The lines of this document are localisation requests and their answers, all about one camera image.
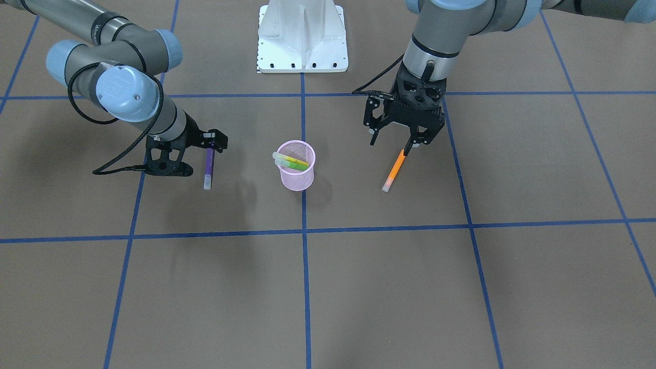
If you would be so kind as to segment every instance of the white mounting bracket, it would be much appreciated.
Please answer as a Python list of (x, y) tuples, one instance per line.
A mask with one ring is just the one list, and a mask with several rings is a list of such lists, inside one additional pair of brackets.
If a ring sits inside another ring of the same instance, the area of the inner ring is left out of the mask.
[(348, 68), (344, 9), (333, 0), (270, 0), (260, 8), (259, 18), (258, 73)]

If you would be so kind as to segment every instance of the yellow marker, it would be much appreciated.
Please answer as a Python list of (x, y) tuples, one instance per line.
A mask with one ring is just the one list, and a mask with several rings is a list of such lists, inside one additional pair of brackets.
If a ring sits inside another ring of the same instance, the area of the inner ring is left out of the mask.
[(394, 167), (392, 167), (392, 171), (390, 172), (390, 175), (387, 177), (387, 181), (385, 181), (385, 185), (382, 187), (382, 190), (385, 192), (390, 191), (390, 186), (392, 186), (392, 182), (394, 182), (394, 179), (396, 178), (396, 174), (399, 173), (399, 169), (401, 169), (401, 164), (403, 164), (403, 161), (405, 160), (405, 155), (403, 155), (403, 150), (401, 150), (401, 154), (399, 154), (399, 157), (396, 158), (396, 163), (394, 163)]
[(280, 154), (279, 152), (274, 152), (273, 157), (274, 157), (274, 159), (287, 160), (290, 163), (297, 163), (297, 164), (300, 164), (300, 165), (305, 165), (306, 167), (310, 166), (310, 163), (308, 163), (308, 162), (304, 162), (304, 161), (299, 160), (299, 159), (294, 159), (291, 156), (283, 155), (283, 154)]

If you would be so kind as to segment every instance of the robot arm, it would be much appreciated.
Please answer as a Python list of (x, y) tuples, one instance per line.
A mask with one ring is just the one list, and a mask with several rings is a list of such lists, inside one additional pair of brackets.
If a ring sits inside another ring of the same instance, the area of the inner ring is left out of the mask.
[[(372, 145), (389, 123), (410, 128), (405, 155), (412, 147), (430, 144), (444, 126), (447, 76), (469, 35), (515, 30), (540, 9), (626, 22), (656, 19), (655, 0), (406, 0), (406, 5), (419, 19), (392, 90), (362, 91), (365, 85), (354, 91), (369, 95), (363, 124), (373, 135)], [(375, 117), (374, 110), (381, 107), (382, 114)]]
[[(99, 122), (81, 113), (72, 99), (73, 91), (142, 131), (138, 141), (148, 134), (146, 165), (124, 170), (187, 177), (194, 171), (182, 161), (185, 149), (197, 146), (222, 152), (227, 148), (226, 135), (217, 129), (201, 131), (183, 109), (163, 94), (159, 81), (152, 77), (182, 62), (180, 43), (168, 30), (146, 31), (87, 0), (4, 0), (4, 3), (38, 14), (95, 45), (60, 41), (48, 52), (46, 65), (50, 75), (68, 88), (73, 106), (83, 117), (101, 124), (115, 121)], [(152, 156), (153, 150), (160, 151), (157, 159)], [(176, 160), (171, 160), (169, 155), (174, 150), (179, 153)], [(103, 171), (109, 165), (103, 165), (94, 174), (115, 172)]]

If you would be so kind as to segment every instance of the pen holder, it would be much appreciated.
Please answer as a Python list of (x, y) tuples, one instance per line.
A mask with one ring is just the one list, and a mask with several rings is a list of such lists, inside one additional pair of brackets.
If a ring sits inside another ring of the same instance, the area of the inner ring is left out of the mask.
[(310, 167), (304, 171), (277, 165), (280, 169), (280, 180), (285, 187), (292, 191), (303, 191), (308, 188), (314, 181), (314, 161), (316, 157), (312, 146), (304, 141), (287, 141), (278, 148), (277, 152), (310, 164)]

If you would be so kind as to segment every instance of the blue joint cap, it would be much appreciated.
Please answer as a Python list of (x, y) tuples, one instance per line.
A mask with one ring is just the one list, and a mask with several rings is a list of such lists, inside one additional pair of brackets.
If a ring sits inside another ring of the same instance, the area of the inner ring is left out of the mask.
[(409, 11), (419, 14), (419, 0), (405, 0), (405, 6)]
[(431, 3), (448, 11), (466, 11), (476, 8), (487, 0), (430, 0)]
[(50, 48), (48, 56), (45, 57), (45, 67), (48, 73), (50, 73), (55, 81), (63, 84), (65, 87), (68, 86), (65, 76), (68, 56), (71, 55), (74, 48), (80, 45), (84, 44), (72, 39), (59, 41)]
[(130, 123), (155, 115), (159, 103), (157, 84), (131, 66), (115, 66), (98, 78), (96, 97), (107, 111)]
[(626, 14), (626, 23), (649, 23), (656, 20), (656, 1), (638, 0)]
[(169, 67), (167, 68), (167, 71), (172, 70), (173, 68), (179, 66), (180, 63), (182, 63), (182, 45), (180, 44), (180, 41), (178, 41), (178, 38), (175, 37), (171, 31), (155, 31), (159, 33), (159, 35), (164, 40), (164, 44), (166, 45), (166, 50), (169, 55)]
[(522, 28), (528, 25), (528, 23), (531, 23), (533, 19), (535, 19), (535, 17), (540, 14), (541, 7), (542, 0), (527, 0), (526, 8), (524, 8), (524, 14), (522, 14), (522, 18), (520, 19), (519, 23), (517, 23), (517, 26), (511, 28), (510, 31)]

